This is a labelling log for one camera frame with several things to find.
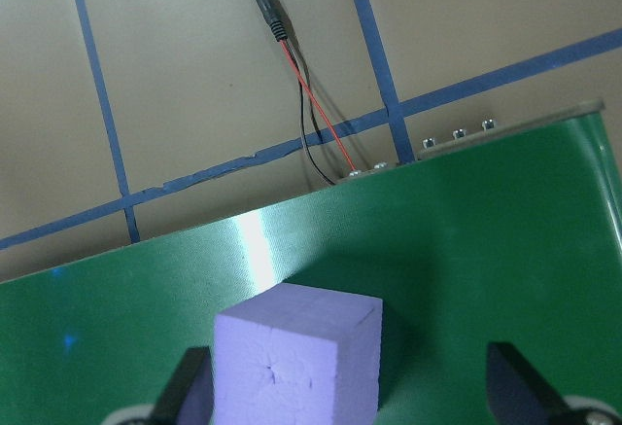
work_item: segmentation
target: red wire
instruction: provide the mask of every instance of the red wire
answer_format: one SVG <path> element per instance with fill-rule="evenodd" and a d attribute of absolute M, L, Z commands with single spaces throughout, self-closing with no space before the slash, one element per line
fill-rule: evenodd
<path fill-rule="evenodd" d="M 290 67 L 292 67 L 292 70 L 294 71 L 295 76 L 298 78 L 298 81 L 300 82 L 300 84 L 302 85 L 304 90 L 306 91 L 306 93 L 309 96 L 309 99 L 311 99 L 311 102 L 313 103 L 313 105 L 318 109 L 318 112 L 322 116 L 322 119 L 324 120 L 325 124 L 327 125 L 328 129 L 330 130 L 330 133 L 334 137 L 334 141 L 337 143 L 337 146 L 341 150 L 341 154 L 348 161 L 348 164 L 350 165 L 350 168 L 352 170 L 357 170 L 357 168 L 354 166 L 354 163 L 352 162 L 352 159 L 350 158 L 350 155 L 348 155 L 348 152 L 344 148 L 343 143 L 341 143 L 341 140 L 339 139 L 339 136 L 337 135 L 337 132 L 334 131 L 334 127 L 330 123 L 330 120 L 328 119 L 327 115 L 325 114 L 324 109 L 322 109 L 322 106 L 320 105 L 320 103 L 317 101 L 317 99 L 313 95 L 313 92 L 311 92 L 311 89 L 304 82 L 304 79 L 302 78 L 302 75 L 300 74 L 300 70 L 298 70 L 296 68 L 294 60 L 292 59 L 292 56 L 290 55 L 290 52 L 288 51 L 287 43 L 285 42 L 285 40 L 279 41 L 279 43 L 281 44 L 281 48 L 283 49 L 283 52 L 285 53 L 285 57 L 288 59 L 288 62 L 290 63 Z"/>

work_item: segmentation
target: cable connector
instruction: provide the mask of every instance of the cable connector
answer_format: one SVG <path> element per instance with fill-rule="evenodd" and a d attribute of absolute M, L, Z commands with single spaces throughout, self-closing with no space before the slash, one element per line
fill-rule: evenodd
<path fill-rule="evenodd" d="M 281 21 L 281 15 L 277 10 L 276 5 L 272 0 L 256 0 L 257 5 L 259 5 L 259 9 L 261 10 L 261 14 L 263 15 L 263 19 L 270 26 L 270 30 L 274 35 L 274 38 L 277 41 L 283 41 L 288 39 L 288 33 L 285 30 L 285 26 Z"/>

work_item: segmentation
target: green plastic panel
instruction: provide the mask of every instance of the green plastic panel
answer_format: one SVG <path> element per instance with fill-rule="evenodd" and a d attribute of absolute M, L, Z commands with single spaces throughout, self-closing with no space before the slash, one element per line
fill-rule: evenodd
<path fill-rule="evenodd" d="M 492 424 L 489 340 L 622 408 L 618 182 L 594 113 L 2 284 L 0 421 L 153 403 L 284 279 L 385 301 L 377 425 Z"/>

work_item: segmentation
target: blue tape line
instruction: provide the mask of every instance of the blue tape line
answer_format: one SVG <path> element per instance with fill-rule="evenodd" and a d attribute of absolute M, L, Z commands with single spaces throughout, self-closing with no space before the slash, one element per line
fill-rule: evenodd
<path fill-rule="evenodd" d="M 547 70 L 560 68 L 579 60 L 620 48 L 622 48 L 622 28 L 566 46 L 558 49 L 557 51 L 553 51 L 552 53 L 539 55 L 537 57 L 530 58 L 529 60 L 509 65 L 500 70 L 495 70 L 493 72 L 456 83 L 455 85 L 403 101 L 401 103 L 401 107 L 408 116 L 412 116 L 464 97 L 473 96 L 474 94 L 479 94 L 489 89 L 523 80 L 533 75 L 543 73 Z M 337 124 L 335 129 L 339 136 L 348 136 L 386 124 L 387 118 L 388 115 L 386 109 L 380 109 L 351 121 Z M 309 145 L 319 145 L 332 141 L 332 136 L 327 129 L 324 129 L 320 131 L 319 134 L 308 134 L 307 141 Z M 230 160 L 228 162 L 215 165 L 214 167 L 201 170 L 195 174 L 166 182 L 162 187 L 150 188 L 135 194 L 127 195 L 100 206 L 95 206 L 87 211 L 74 214 L 73 216 L 45 224 L 35 229 L 26 230 L 16 235 L 2 238 L 0 239 L 0 250 L 35 240 L 55 232 L 67 230 L 75 226 L 79 226 L 80 224 L 103 218 L 104 216 L 122 211 L 125 208 L 131 208 L 132 206 L 146 203 L 162 196 L 174 194 L 193 185 L 210 179 L 222 177 L 242 168 L 266 164 L 273 160 L 283 158 L 299 150 L 300 148 L 301 143 L 299 138 L 265 148 L 252 156 Z"/>
<path fill-rule="evenodd" d="M 622 28 L 609 31 L 579 43 L 570 44 L 550 53 L 544 53 L 514 63 L 478 77 L 437 89 L 401 103 L 405 115 L 412 116 L 438 106 L 479 94 L 489 89 L 518 82 L 540 73 L 560 68 L 585 58 L 622 47 Z"/>
<path fill-rule="evenodd" d="M 104 125 L 106 125 L 106 133 L 108 134 L 110 152 L 113 157 L 113 164 L 115 165 L 115 173 L 117 174 L 119 192 L 121 193 L 121 196 L 126 196 L 129 195 L 129 186 L 127 185 L 127 176 L 125 175 L 125 167 L 123 166 L 121 146 L 117 136 L 117 129 L 115 128 L 115 120 L 113 118 L 113 111 L 110 107 L 110 100 L 108 99 L 108 91 L 106 90 L 106 83 L 104 82 L 104 74 L 101 70 L 99 56 L 97 55 L 97 48 L 95 47 L 95 39 L 90 27 L 90 20 L 88 19 L 86 1 L 75 0 L 75 2 L 76 9 L 78 10 L 78 17 L 80 18 L 80 26 L 82 27 L 83 36 L 85 38 L 86 53 L 88 55 L 88 62 L 90 63 L 90 70 L 95 82 L 95 88 L 97 89 L 99 106 L 101 107 L 101 113 L 104 118 Z M 132 208 L 127 208 L 124 212 L 131 242 L 135 243 L 140 241 L 134 210 Z"/>
<path fill-rule="evenodd" d="M 382 39 L 380 38 L 376 18 L 373 15 L 371 2 L 369 0 L 354 0 L 354 4 L 357 8 L 357 14 L 359 14 L 359 21 L 361 22 L 361 29 L 367 44 L 371 66 L 376 76 L 376 83 L 380 88 L 380 97 L 387 108 L 389 129 L 396 146 L 397 158 L 402 164 L 412 162 L 415 160 L 415 155 L 408 138 L 406 122 L 404 121 L 401 105 L 397 99 L 396 86 L 393 82 L 387 55 L 382 46 Z"/>

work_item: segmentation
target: purple foam block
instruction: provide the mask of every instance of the purple foam block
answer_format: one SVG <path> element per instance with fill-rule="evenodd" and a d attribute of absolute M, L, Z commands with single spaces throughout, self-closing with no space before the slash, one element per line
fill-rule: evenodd
<path fill-rule="evenodd" d="M 279 284 L 216 316 L 216 425 L 371 425 L 382 301 Z"/>

